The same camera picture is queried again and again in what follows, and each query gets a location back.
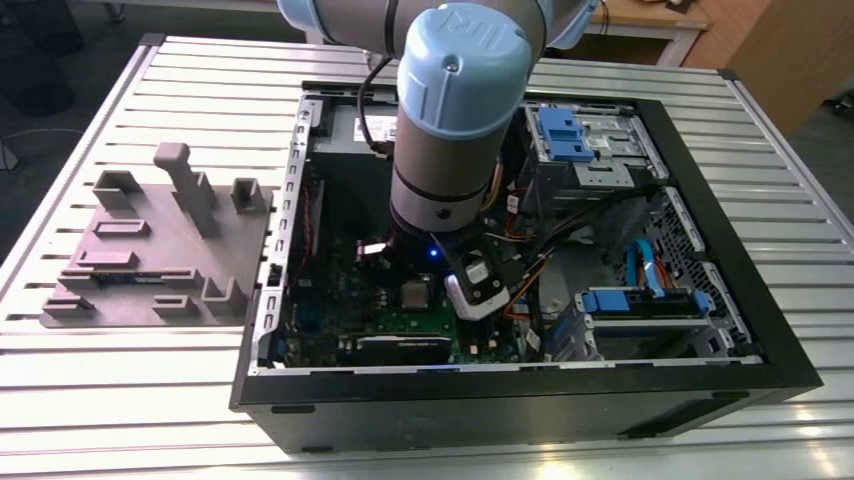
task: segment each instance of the blue plastic clip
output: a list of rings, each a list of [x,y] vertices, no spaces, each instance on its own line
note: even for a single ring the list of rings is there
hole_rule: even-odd
[[[626,281],[630,286],[638,286],[638,267],[637,267],[637,250],[641,250],[643,257],[643,273],[646,284],[653,290],[653,296],[661,298],[665,296],[665,289],[658,283],[658,273],[655,272],[655,255],[653,254],[653,245],[643,238],[637,238],[629,244],[626,251]]]
[[[706,292],[702,290],[694,290],[694,301],[697,302],[697,308],[705,314],[711,310],[711,305],[709,304],[709,297],[706,296]]]
[[[539,127],[549,143],[549,158],[565,162],[593,162],[595,154],[585,144],[585,127],[579,125],[573,110],[541,108],[538,114]]]

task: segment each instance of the white desk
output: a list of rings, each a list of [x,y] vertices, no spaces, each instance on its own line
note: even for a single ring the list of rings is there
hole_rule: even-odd
[[[741,86],[711,71],[543,61],[531,90],[661,100],[826,386],[673,439],[288,456],[228,408],[240,328],[46,330],[106,169],[167,184],[186,142],[212,184],[279,186],[303,80],[359,51],[171,37],[142,46],[0,268],[0,475],[82,478],[832,478],[854,475],[852,225]],[[390,67],[378,81],[391,82]]]

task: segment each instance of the cable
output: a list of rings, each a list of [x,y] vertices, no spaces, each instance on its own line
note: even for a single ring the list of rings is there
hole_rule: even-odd
[[[537,280],[537,277],[539,277],[539,274],[543,273],[543,270],[546,270],[546,262],[545,261],[543,261],[543,264],[541,265],[541,267],[537,269],[537,271],[531,274],[531,276],[526,280],[525,284],[522,285],[522,288],[519,289],[519,291],[514,295],[513,299],[510,300],[510,303],[505,307],[505,312],[502,313],[502,315],[506,318],[509,318],[513,315],[510,313],[510,310],[513,309],[513,306],[517,304],[517,302],[522,298],[522,295],[525,295],[525,291],[529,289],[529,287],[534,283],[534,280]]]
[[[365,142],[369,144],[369,148],[383,158],[391,158],[391,152],[383,149],[383,147],[374,141],[374,137],[371,137],[371,130],[369,129],[369,123],[365,119],[365,94],[367,92],[369,87],[371,86],[371,82],[382,72],[386,65],[391,62],[391,57],[383,57],[379,61],[371,73],[365,78],[365,82],[359,86],[359,94],[357,95],[357,109],[359,110],[359,124],[362,126],[362,135],[365,136]]]
[[[609,35],[609,29],[611,28],[611,9],[609,8],[609,0],[602,0],[602,10],[605,18],[602,21],[602,27],[599,28],[599,35]]]
[[[7,135],[3,137],[3,141],[11,140],[12,138],[22,137],[24,135],[30,135],[31,133],[76,133],[78,135],[83,135],[83,130],[75,130],[74,128],[34,128],[31,130],[24,130],[23,132],[14,133],[12,135]]]
[[[590,222],[593,221],[591,217],[605,213],[607,209],[617,205],[619,202],[631,198],[646,197],[655,193],[659,188],[659,185],[655,184],[646,185],[630,190],[614,192],[599,199],[593,205],[577,212],[575,215],[558,222],[551,230],[541,237],[534,252],[543,252],[550,247],[553,247],[561,238],[571,235],[575,231],[581,230],[590,224]]]
[[[511,237],[502,237],[501,235],[498,235],[497,233],[485,233],[485,235],[487,237],[491,237],[497,240],[502,240],[503,242],[511,242],[511,243],[529,243],[529,240],[523,240],[522,238],[511,238]]]
[[[22,171],[23,163],[19,159],[18,165],[15,165],[14,168],[10,168],[10,161],[6,158],[6,144],[3,143],[3,140],[0,140],[0,152],[0,157],[3,159],[3,172],[8,173],[10,175],[18,175],[18,173]]]
[[[498,200],[498,192],[502,189],[502,176],[505,175],[505,164],[497,160],[495,162],[495,170],[493,171],[493,182],[490,183],[490,191],[487,193],[486,202],[483,202],[483,206],[481,207],[481,211],[486,212],[495,205],[495,201]]]
[[[6,149],[7,149],[7,140],[11,140],[12,138],[18,138],[18,137],[23,137],[24,135],[30,135],[32,133],[76,133],[79,135],[83,135],[84,132],[82,130],[75,130],[74,128],[32,128],[30,130],[24,130],[22,132],[16,132],[11,135],[7,135],[6,137],[0,138],[0,163],[3,163],[3,170],[0,170],[4,173],[8,173],[10,175],[18,175],[20,173],[20,171],[24,169],[24,167],[27,166],[27,164],[24,163],[24,160],[22,158],[18,159],[18,165],[15,165],[15,167],[10,168],[10,160],[7,158],[6,155]]]

